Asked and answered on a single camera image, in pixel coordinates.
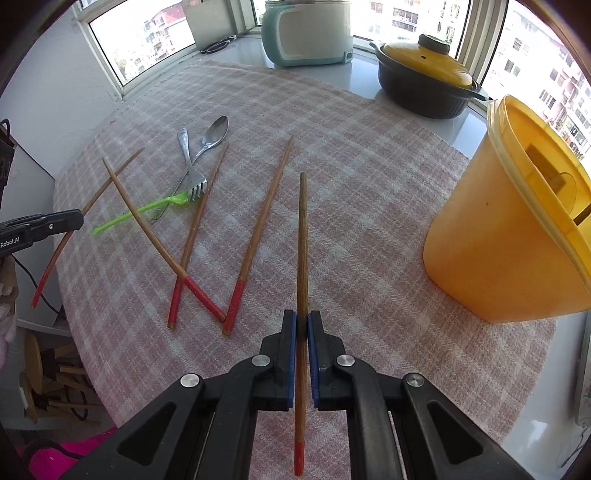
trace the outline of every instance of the metal screw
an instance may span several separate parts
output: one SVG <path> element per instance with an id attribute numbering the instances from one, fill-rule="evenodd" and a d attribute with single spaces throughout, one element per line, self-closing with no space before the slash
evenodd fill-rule
<path id="1" fill-rule="evenodd" d="M 355 363 L 355 358 L 350 355 L 339 355 L 336 362 L 342 367 L 350 367 Z"/>
<path id="2" fill-rule="evenodd" d="M 252 364 L 255 367 L 266 367 L 271 363 L 271 359 L 266 355 L 255 355 L 252 357 Z"/>
<path id="3" fill-rule="evenodd" d="M 196 387 L 199 384 L 199 377 L 197 374 L 186 374 L 181 378 L 181 385 L 187 388 Z"/>
<path id="4" fill-rule="evenodd" d="M 425 377 L 420 374 L 408 374 L 407 384 L 411 387 L 422 387 L 425 383 Z"/>

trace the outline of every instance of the blue gripper pad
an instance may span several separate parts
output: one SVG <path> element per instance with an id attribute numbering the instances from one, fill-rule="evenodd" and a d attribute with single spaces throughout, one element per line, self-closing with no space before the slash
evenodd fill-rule
<path id="1" fill-rule="evenodd" d="M 312 387 L 312 400 L 314 408 L 318 408 L 320 402 L 320 378 L 318 375 L 318 354 L 314 329 L 312 328 L 312 315 L 308 314 L 308 356 L 310 357 L 310 385 Z"/>
<path id="2" fill-rule="evenodd" d="M 289 387 L 287 390 L 287 405 L 289 408 L 294 406 L 294 390 L 296 387 L 296 313 L 291 316 L 291 342 L 290 342 L 290 372 Z"/>

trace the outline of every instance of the red chopstick tip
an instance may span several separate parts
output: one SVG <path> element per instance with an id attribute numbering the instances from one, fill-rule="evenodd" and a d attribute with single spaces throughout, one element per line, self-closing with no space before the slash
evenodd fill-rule
<path id="1" fill-rule="evenodd" d="M 183 291 L 183 281 L 180 277 L 177 277 L 177 281 L 174 283 L 173 296 L 170 300 L 170 310 L 168 311 L 168 322 L 166 326 L 170 329 L 174 329 L 177 324 L 178 316 L 178 304 L 181 300 L 181 292 Z"/>
<path id="2" fill-rule="evenodd" d="M 33 295 L 33 299 L 31 300 L 31 307 L 33 307 L 33 308 L 37 307 L 37 303 L 39 302 L 39 298 L 41 298 L 41 292 L 43 291 L 43 287 L 45 286 L 45 283 L 47 282 L 47 277 L 49 277 L 48 268 L 46 268 L 46 270 L 43 272 L 43 275 L 41 276 L 41 280 L 39 281 L 39 285 L 37 286 L 37 289 L 35 290 L 35 294 Z"/>
<path id="3" fill-rule="evenodd" d="M 217 320 L 223 322 L 226 319 L 226 315 L 221 311 L 220 307 L 218 307 L 212 299 L 204 294 L 203 290 L 199 288 L 199 286 L 191 277 L 185 277 L 183 279 L 183 283 L 199 299 L 199 301 L 203 303 L 204 307 L 207 308 Z"/>
<path id="4" fill-rule="evenodd" d="M 234 292 L 232 293 L 232 298 L 230 299 L 230 305 L 228 305 L 228 314 L 226 315 L 226 320 L 223 324 L 222 333 L 224 335 L 230 335 L 232 333 L 245 286 L 246 282 L 243 279 L 238 278 L 238 280 L 236 280 L 236 286 L 234 287 Z"/>
<path id="5" fill-rule="evenodd" d="M 294 474 L 295 476 L 301 476 L 304 473 L 304 445 L 305 442 L 295 443 L 294 452 Z"/>

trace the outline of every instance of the wooden chopstick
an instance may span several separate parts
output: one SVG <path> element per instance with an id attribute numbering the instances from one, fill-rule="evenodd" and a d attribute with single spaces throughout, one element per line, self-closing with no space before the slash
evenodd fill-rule
<path id="1" fill-rule="evenodd" d="M 236 322 L 236 315 L 238 314 L 238 309 L 240 308 L 240 301 L 242 300 L 242 293 L 244 292 L 244 287 L 246 286 L 246 281 L 248 279 L 248 273 L 250 272 L 252 260 L 256 253 L 256 248 L 258 247 L 259 241 L 261 240 L 262 231 L 265 228 L 265 222 L 267 221 L 267 216 L 269 215 L 269 210 L 271 208 L 271 202 L 273 201 L 273 197 L 275 196 L 275 192 L 277 191 L 277 186 L 279 185 L 279 180 L 281 180 L 281 174 L 283 173 L 283 169 L 287 160 L 290 157 L 291 146 L 294 142 L 294 136 L 292 135 L 289 142 L 287 142 L 287 146 L 285 147 L 285 151 L 283 152 L 283 156 L 281 157 L 281 161 L 275 171 L 275 176 L 267 190 L 267 196 L 265 198 L 265 202 L 262 204 L 261 213 L 259 214 L 259 218 L 256 220 L 256 224 L 254 230 L 252 231 L 251 241 L 248 244 L 246 249 L 246 254 L 244 255 L 244 259 L 242 260 L 242 266 L 240 268 L 240 273 L 238 274 L 238 278 L 236 279 L 236 286 L 234 286 L 234 292 L 232 293 L 232 298 L 230 299 L 230 305 L 228 306 L 228 314 L 226 315 L 226 321 L 223 324 L 222 333 L 224 335 L 230 335 L 232 333 L 232 329 L 234 328 L 234 323 Z"/>
<path id="2" fill-rule="evenodd" d="M 168 265 L 170 265 L 170 268 L 172 268 L 174 270 L 174 272 L 181 278 L 181 280 L 183 280 L 183 283 L 189 288 L 189 290 L 191 290 L 193 295 L 195 295 L 197 297 L 197 299 L 201 303 L 203 303 L 203 306 L 205 308 L 207 308 L 213 314 L 213 316 L 215 318 L 217 318 L 218 320 L 220 320 L 222 322 L 225 317 L 224 313 L 212 301 L 212 299 L 210 299 L 207 295 L 205 295 L 203 290 L 201 290 L 199 288 L 199 286 L 194 282 L 194 280 L 191 277 L 189 277 L 189 274 L 185 271 L 185 269 L 178 264 L 178 262 L 173 258 L 173 256 L 170 253 L 168 253 L 168 251 L 166 250 L 164 245 L 160 242 L 160 240 L 158 240 L 158 237 L 156 235 L 154 235 L 152 230 L 150 230 L 150 227 L 148 226 L 148 222 L 146 222 L 144 217 L 141 216 L 141 214 L 138 212 L 138 209 L 135 207 L 135 205 L 133 203 L 131 203 L 131 199 L 129 198 L 129 195 L 127 195 L 127 192 L 125 191 L 123 185 L 121 185 L 121 182 L 119 181 L 117 176 L 115 176 L 115 174 L 111 170 L 111 167 L 109 167 L 109 164 L 106 162 L 106 160 L 104 158 L 103 158 L 103 163 L 105 164 L 105 167 L 106 167 L 107 171 L 109 172 L 111 179 L 113 180 L 113 184 L 115 185 L 119 194 L 121 195 L 121 198 L 123 198 L 123 201 L 127 205 L 127 208 L 132 213 L 135 220 L 138 222 L 139 226 L 144 231 L 144 233 L 146 234 L 146 236 L 148 237 L 150 242 L 152 242 L 152 245 L 154 245 L 156 247 L 156 250 L 158 250 L 158 253 L 160 253 L 160 255 L 162 255 L 162 258 L 164 258 L 166 260 L 166 263 Z"/>
<path id="3" fill-rule="evenodd" d="M 127 165 L 129 165 L 131 162 L 133 162 L 135 157 L 137 157 L 143 151 L 144 151 L 144 148 L 142 147 L 136 153 L 131 155 L 127 159 L 127 161 L 117 169 L 117 171 L 115 172 L 115 175 L 121 174 L 121 172 L 123 172 L 125 170 Z M 107 181 L 104 182 L 102 187 L 96 191 L 96 193 L 93 195 L 93 197 L 88 201 L 88 203 L 81 210 L 82 216 L 85 216 L 88 213 L 88 210 L 90 210 L 92 208 L 92 206 L 96 203 L 96 201 L 100 198 L 100 196 L 103 195 L 103 193 L 105 192 L 107 187 L 109 185 L 111 185 L 111 182 L 112 182 L 111 178 L 107 179 Z M 66 232 L 66 234 L 64 235 L 64 237 L 61 239 L 60 243 L 58 244 L 56 251 L 53 252 L 53 255 L 49 259 L 49 263 L 45 267 L 45 271 L 43 272 L 43 275 L 41 276 L 41 281 L 39 282 L 39 286 L 35 290 L 35 294 L 33 295 L 33 299 L 31 300 L 31 306 L 33 308 L 35 308 L 37 306 L 37 303 L 39 302 L 39 298 L 41 297 L 41 293 L 43 292 L 43 288 L 45 287 L 45 283 L 47 282 L 47 279 L 49 278 L 49 274 L 53 270 L 53 267 L 55 266 L 57 259 L 60 258 L 61 252 L 66 247 L 66 244 L 69 242 L 73 233 L 74 232 Z"/>
<path id="4" fill-rule="evenodd" d="M 197 209 L 195 210 L 195 215 L 193 216 L 193 221 L 191 222 L 191 227 L 189 228 L 189 234 L 187 235 L 187 240 L 185 242 L 183 248 L 183 256 L 181 257 L 181 267 L 185 270 L 189 265 L 189 259 L 191 258 L 191 252 L 193 251 L 193 245 L 195 243 L 195 237 L 197 236 L 197 230 L 199 230 L 199 225 L 201 223 L 201 217 L 203 216 L 203 212 L 205 211 L 205 204 L 207 203 L 207 199 L 209 198 L 209 192 L 212 191 L 213 182 L 216 180 L 217 171 L 226 155 L 226 150 L 228 149 L 229 144 L 225 144 L 222 147 L 222 151 L 220 152 L 219 156 L 217 157 L 217 162 L 213 168 L 213 172 L 211 174 L 211 178 L 207 182 L 209 188 L 205 191 L 205 193 L 201 196 L 199 200 L 199 204 L 197 205 Z M 170 310 L 168 311 L 168 322 L 166 326 L 168 328 L 174 328 L 177 324 L 177 316 L 178 316 L 178 305 L 181 300 L 181 292 L 183 291 L 183 281 L 180 277 L 177 276 L 177 280 L 174 283 L 174 290 L 173 296 L 170 300 Z"/>
<path id="5" fill-rule="evenodd" d="M 304 473 L 306 439 L 306 388 L 308 386 L 308 186 L 306 173 L 300 173 L 300 211 L 297 235 L 297 288 L 295 318 L 295 448 L 294 473 Z"/>

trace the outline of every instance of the tablecloth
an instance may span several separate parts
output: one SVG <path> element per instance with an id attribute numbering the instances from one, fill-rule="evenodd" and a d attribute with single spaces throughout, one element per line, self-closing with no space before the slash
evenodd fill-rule
<path id="1" fill-rule="evenodd" d="M 291 134 L 285 168 L 230 338 L 184 292 L 166 328 L 175 275 L 133 221 L 92 237 L 125 205 L 110 186 L 57 264 L 72 335 L 96 390 L 121 425 L 187 372 L 221 374 L 258 352 L 295 308 L 299 172 L 308 173 L 309 296 L 325 330 L 379 372 L 429 378 L 493 439 L 515 423 L 544 365 L 552 320 L 489 325 L 426 275 L 424 238 L 468 159 L 415 121 L 350 92 L 273 69 L 193 59 L 105 122 L 56 183 L 56 210 L 81 207 L 119 166 L 136 205 L 183 173 L 177 131 L 227 115 L 230 147 L 202 220 L 189 273 L 226 309 L 252 228 Z M 197 169 L 208 174 L 217 151 Z M 180 258 L 194 205 L 170 207 L 154 232 Z M 251 478 L 288 475 L 293 415 L 261 413 Z M 306 478 L 348 478 L 345 415 L 309 410 Z"/>

